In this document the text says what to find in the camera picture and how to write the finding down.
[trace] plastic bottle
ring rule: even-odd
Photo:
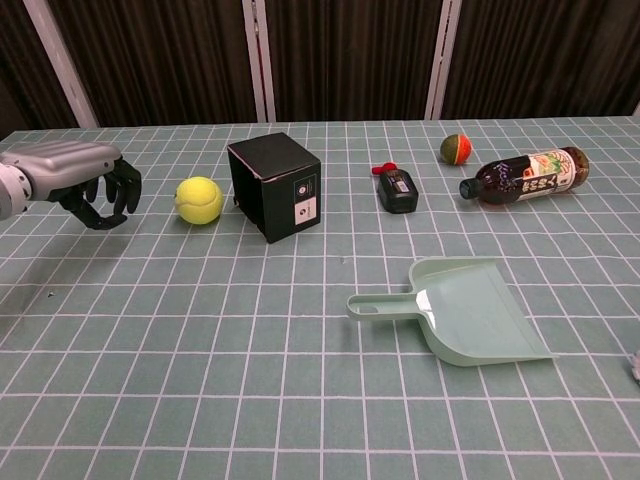
[[[564,147],[488,163],[474,178],[460,182],[459,189],[465,199],[505,204],[578,187],[588,175],[584,152]]]

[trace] orange and green ball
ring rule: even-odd
[[[462,165],[471,155],[471,141],[466,135],[449,135],[440,145],[440,158],[449,165]]]

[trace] black box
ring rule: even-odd
[[[320,160],[285,133],[227,146],[234,202],[268,243],[320,223]]]

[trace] black bottle cap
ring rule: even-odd
[[[480,180],[477,178],[467,178],[460,182],[460,195],[464,199],[476,198],[478,196],[478,192],[480,191]]]

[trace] yellow tennis ball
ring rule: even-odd
[[[206,177],[183,180],[175,194],[176,210],[185,221],[195,225],[205,225],[218,218],[223,200],[220,187]]]

